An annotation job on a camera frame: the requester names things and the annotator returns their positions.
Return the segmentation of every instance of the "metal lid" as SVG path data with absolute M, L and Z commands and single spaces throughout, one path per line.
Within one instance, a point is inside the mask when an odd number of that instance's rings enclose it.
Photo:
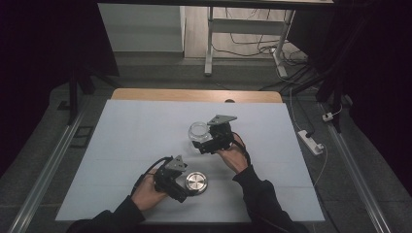
M 186 177 L 186 187 L 189 190 L 198 190 L 196 195 L 203 193 L 207 187 L 207 178 L 203 173 L 193 172 Z

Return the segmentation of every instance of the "white power strip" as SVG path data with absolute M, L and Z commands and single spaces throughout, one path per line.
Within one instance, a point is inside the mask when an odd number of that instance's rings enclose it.
M 297 132 L 297 135 L 300 136 L 300 139 L 306 144 L 306 146 L 314 155 L 323 153 L 324 146 L 322 144 L 316 144 L 315 140 L 313 140 L 312 137 L 306 138 L 307 133 L 308 132 L 306 132 L 306 130 L 301 130 Z

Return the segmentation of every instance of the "forearm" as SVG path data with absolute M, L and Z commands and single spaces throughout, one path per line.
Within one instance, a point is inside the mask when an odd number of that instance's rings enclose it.
M 145 218 L 141 211 L 127 196 L 113 213 L 104 211 L 94 219 L 76 221 L 70 226 L 67 233 L 125 232 L 135 228 L 143 220 Z
M 279 205 L 273 184 L 261 181 L 253 166 L 236 175 L 233 180 L 243 188 L 243 199 L 253 223 L 264 229 L 297 232 L 288 213 Z

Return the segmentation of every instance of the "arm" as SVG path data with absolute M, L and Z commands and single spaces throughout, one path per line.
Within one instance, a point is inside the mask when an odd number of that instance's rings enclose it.
M 234 138 L 245 147 L 236 134 Z M 232 145 L 230 149 L 218 150 L 217 153 L 236 173 L 233 180 L 242 186 L 243 200 L 252 223 L 257 227 L 257 232 L 300 232 L 288 213 L 279 205 L 273 184 L 258 178 L 253 165 L 248 166 L 239 147 Z
M 127 196 L 113 213 L 104 211 L 93 219 L 75 221 L 67 233 L 128 232 L 145 220 L 143 211 L 153 208 L 166 196 L 166 193 L 155 191 L 153 175 L 148 175 L 132 196 Z

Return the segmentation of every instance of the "white metal desk frame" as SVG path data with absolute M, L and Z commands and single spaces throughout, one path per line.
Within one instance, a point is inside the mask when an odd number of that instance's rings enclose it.
M 286 78 L 285 67 L 281 64 L 280 54 L 283 44 L 291 27 L 294 11 L 287 10 L 284 21 L 263 21 L 263 20 L 244 20 L 244 19 L 227 19 L 213 18 L 213 7 L 208 8 L 208 40 L 205 59 L 205 76 L 212 75 L 212 36 L 213 33 L 238 33 L 238 34 L 263 34 L 281 36 L 278 46 L 272 50 L 275 59 L 276 68 L 281 78 Z

